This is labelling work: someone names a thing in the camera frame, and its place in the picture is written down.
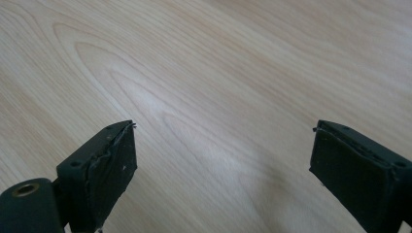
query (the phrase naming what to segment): wood grain pattern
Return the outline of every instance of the wood grain pattern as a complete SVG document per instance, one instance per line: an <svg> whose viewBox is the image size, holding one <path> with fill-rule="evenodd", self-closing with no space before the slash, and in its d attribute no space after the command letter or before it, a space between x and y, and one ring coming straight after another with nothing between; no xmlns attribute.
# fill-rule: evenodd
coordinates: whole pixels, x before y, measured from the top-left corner
<svg viewBox="0 0 412 233"><path fill-rule="evenodd" d="M137 122L106 232L362 232L317 120L412 159L409 0L1 0L0 191Z"/></svg>

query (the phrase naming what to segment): screw hole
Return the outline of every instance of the screw hole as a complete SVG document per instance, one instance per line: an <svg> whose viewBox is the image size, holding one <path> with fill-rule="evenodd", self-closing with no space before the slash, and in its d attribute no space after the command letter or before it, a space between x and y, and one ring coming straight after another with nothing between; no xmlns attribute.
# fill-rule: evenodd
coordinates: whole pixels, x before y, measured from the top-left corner
<svg viewBox="0 0 412 233"><path fill-rule="evenodd" d="M13 191L13 196L15 196L15 197L27 196L27 195L37 191L37 189L39 189L39 184L38 183L28 183L28 184L25 184L25 185L22 185L22 186L16 188Z"/></svg>
<svg viewBox="0 0 412 233"><path fill-rule="evenodd" d="M70 163L70 166L79 167L79 165L81 165L81 164L82 164L82 162L80 162L80 161L74 161L74 162Z"/></svg>
<svg viewBox="0 0 412 233"><path fill-rule="evenodd" d="M396 162L395 165L398 167L406 167L406 164L404 162Z"/></svg>

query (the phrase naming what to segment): black plastic part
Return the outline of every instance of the black plastic part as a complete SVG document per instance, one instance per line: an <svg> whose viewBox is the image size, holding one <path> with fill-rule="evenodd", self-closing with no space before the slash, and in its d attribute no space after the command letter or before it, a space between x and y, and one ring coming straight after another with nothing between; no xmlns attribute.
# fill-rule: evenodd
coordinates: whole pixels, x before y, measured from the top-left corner
<svg viewBox="0 0 412 233"><path fill-rule="evenodd" d="M0 195L0 232L64 232L48 179L19 183Z"/></svg>
<svg viewBox="0 0 412 233"><path fill-rule="evenodd" d="M310 171L367 232L412 225L412 162L344 125L320 120Z"/></svg>
<svg viewBox="0 0 412 233"><path fill-rule="evenodd" d="M126 190L137 169L133 125L107 126L57 166L55 190L67 195L59 209L70 212L60 218L73 232L100 228Z"/></svg>

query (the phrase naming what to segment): wooden floor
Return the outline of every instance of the wooden floor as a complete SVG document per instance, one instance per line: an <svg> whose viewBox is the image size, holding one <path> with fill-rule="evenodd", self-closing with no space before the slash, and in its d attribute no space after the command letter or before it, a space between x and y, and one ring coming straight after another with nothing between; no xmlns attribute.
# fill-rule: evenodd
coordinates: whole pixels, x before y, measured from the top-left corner
<svg viewBox="0 0 412 233"><path fill-rule="evenodd" d="M105 232L363 232L320 118L412 159L412 1L0 0L0 191L133 119Z"/></svg>

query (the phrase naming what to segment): light wood grain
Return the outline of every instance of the light wood grain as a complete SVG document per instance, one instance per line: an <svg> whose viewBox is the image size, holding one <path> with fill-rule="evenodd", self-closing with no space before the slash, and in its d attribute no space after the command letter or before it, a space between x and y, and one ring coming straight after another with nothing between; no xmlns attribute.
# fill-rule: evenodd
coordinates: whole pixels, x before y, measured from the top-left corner
<svg viewBox="0 0 412 233"><path fill-rule="evenodd" d="M362 232L317 120L412 159L410 0L0 1L0 191L137 122L105 232Z"/></svg>

